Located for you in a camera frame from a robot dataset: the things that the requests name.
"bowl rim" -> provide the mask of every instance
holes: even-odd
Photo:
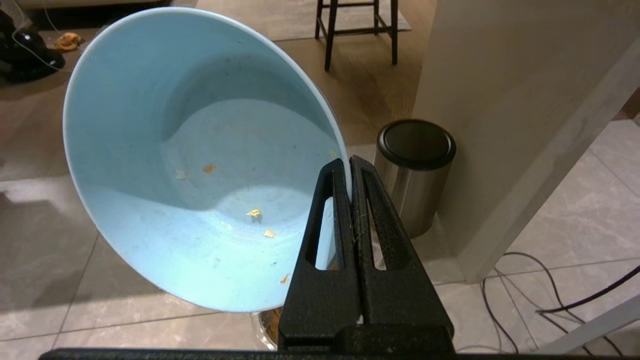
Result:
[[[142,10],[140,12],[128,15],[128,16],[126,16],[126,17],[114,22],[112,25],[110,25],[107,28],[105,28],[93,40],[90,41],[90,43],[88,44],[87,48],[82,53],[80,59],[78,59],[78,61],[76,63],[76,66],[73,69],[73,72],[72,72],[71,77],[69,79],[69,83],[68,83],[68,87],[67,87],[67,93],[65,95],[65,100],[64,100],[64,103],[63,103],[62,133],[63,133],[64,148],[65,148],[65,157],[66,157],[66,160],[67,160],[67,165],[69,167],[69,173],[71,175],[71,179],[73,181],[74,187],[76,188],[76,192],[77,192],[77,194],[78,194],[78,196],[80,198],[80,201],[82,202],[82,205],[84,206],[84,209],[86,210],[87,214],[89,215],[89,217],[91,218],[91,220],[95,224],[99,234],[104,234],[104,232],[100,228],[99,222],[96,221],[95,216],[93,215],[90,207],[87,206],[87,202],[84,199],[83,192],[82,192],[81,187],[79,186],[79,184],[77,182],[77,179],[76,179],[76,173],[74,171],[73,162],[71,161],[71,158],[70,158],[70,151],[69,151],[68,143],[67,143],[67,136],[68,136],[67,129],[68,129],[68,115],[69,115],[68,113],[70,111],[69,108],[70,108],[70,102],[71,102],[69,95],[74,92],[74,88],[76,87],[76,82],[78,82],[78,77],[80,76],[79,75],[79,71],[76,71],[76,70],[82,68],[84,63],[89,61],[88,59],[90,59],[91,55],[95,52],[96,48],[98,48],[98,46],[100,46],[100,43],[102,42],[102,40],[104,38],[110,36],[110,34],[120,30],[120,28],[122,28],[123,26],[127,25],[128,23],[136,21],[136,20],[138,20],[140,18],[153,17],[153,16],[158,16],[158,15],[167,15],[167,14],[171,14],[171,15],[174,15],[174,14],[186,14],[186,15],[193,15],[193,16],[199,16],[199,17],[206,17],[206,18],[209,18],[209,19],[212,19],[212,20],[223,22],[223,23],[225,23],[225,24],[227,24],[229,26],[232,26],[232,27],[234,27],[236,29],[239,29],[239,30],[249,34],[250,36],[253,36],[257,40],[259,40],[263,45],[265,45],[270,50],[272,50],[274,53],[279,55],[279,57],[281,59],[283,59],[293,69],[293,71],[295,71],[297,73],[297,75],[304,81],[304,83],[309,88],[309,90],[311,90],[311,92],[314,94],[314,97],[316,98],[316,100],[320,103],[320,106],[322,107],[322,109],[324,111],[324,114],[325,114],[327,120],[329,121],[329,123],[331,125],[331,128],[333,130],[333,134],[335,136],[336,142],[338,143],[338,146],[339,146],[339,150],[340,150],[339,156],[342,159],[342,162],[344,163],[347,192],[348,192],[349,201],[351,201],[352,180],[351,180],[351,169],[350,169],[350,165],[349,165],[349,157],[348,157],[348,154],[347,154],[347,151],[346,151],[346,146],[344,144],[344,139],[342,137],[342,133],[340,132],[337,120],[335,118],[335,114],[334,114],[333,110],[329,107],[329,104],[328,104],[328,102],[326,100],[326,97],[318,89],[316,84],[307,76],[307,74],[302,70],[302,68],[287,53],[285,53],[274,42],[272,42],[270,39],[268,39],[264,35],[260,34],[258,31],[250,28],[247,25],[242,24],[241,22],[238,22],[238,21],[236,21],[234,19],[226,17],[224,15],[220,15],[218,13],[210,12],[210,11],[207,11],[207,10],[195,9],[195,8],[182,8],[182,7],[153,8],[153,9]],[[106,236],[102,235],[102,237],[109,243],[109,245],[111,245],[111,242],[107,239]],[[113,250],[118,254],[118,256],[120,256],[122,259],[124,259],[124,257],[122,257],[122,255],[116,249],[113,249]],[[129,262],[127,262],[127,264],[129,264],[129,266],[131,266],[136,272],[138,272],[140,274],[140,272],[136,269],[135,266],[133,266]],[[163,286],[159,286],[158,284],[156,284],[151,279],[147,279],[147,281],[151,282],[152,284],[154,284],[158,288],[161,288],[162,290],[166,291]],[[197,306],[203,306],[203,305],[198,304],[197,302],[194,302],[194,301],[192,301],[192,300],[190,300],[190,299],[188,299],[186,297],[183,297],[182,295],[179,296],[179,297],[182,300],[185,300],[185,301],[190,302],[192,304],[195,304]],[[215,310],[232,312],[232,313],[233,312],[236,312],[236,313],[238,313],[238,312],[242,312],[242,313],[247,312],[247,310],[245,308],[240,309],[239,307],[234,306],[233,302],[226,302],[225,305],[226,306],[220,306],[219,308],[216,308]],[[273,309],[273,307],[271,307],[271,306],[265,307],[265,308],[256,307],[255,309],[252,309],[249,312],[265,311],[265,310],[270,310],[270,309]]]

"tile floor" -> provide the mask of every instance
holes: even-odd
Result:
[[[373,145],[348,149],[369,160],[374,154]],[[640,127],[611,122],[511,247],[552,269],[565,302],[604,288],[640,263],[639,158]],[[0,167],[0,179],[9,170]],[[128,267],[92,224],[67,173],[0,181],[0,192],[0,359],[32,360],[55,347],[265,349],[251,315],[181,301]],[[511,351],[496,335],[479,285],[462,281],[434,240],[437,232],[436,225],[414,244],[455,325],[455,347],[491,352],[502,343]],[[518,292],[539,306],[555,306],[545,274],[516,256],[504,257],[497,268],[507,276],[493,273],[487,296],[519,349],[532,351],[559,337]],[[639,290],[636,277],[575,312],[589,320]],[[640,324],[611,335],[627,355],[640,354],[639,338]],[[589,348],[612,354],[601,340]]]

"wall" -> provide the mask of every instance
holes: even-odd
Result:
[[[480,281],[640,85],[640,1],[439,1],[413,115],[459,147],[439,215]]]

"rug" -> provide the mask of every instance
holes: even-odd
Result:
[[[348,3],[362,0],[341,0]],[[380,0],[380,16],[391,24],[390,0]],[[174,0],[174,6],[184,6],[215,12],[253,28],[272,41],[313,38],[316,28],[316,0]],[[329,23],[329,9],[324,9],[323,22]],[[335,29],[368,28],[373,26],[373,7],[339,8]],[[398,13],[398,29],[411,30]]]

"light blue bowl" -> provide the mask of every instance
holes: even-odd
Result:
[[[222,311],[284,303],[318,173],[336,157],[348,165],[331,109],[290,57],[187,8],[136,13],[91,42],[67,90],[64,139],[84,206],[118,254]],[[319,268],[334,253],[326,205]]]

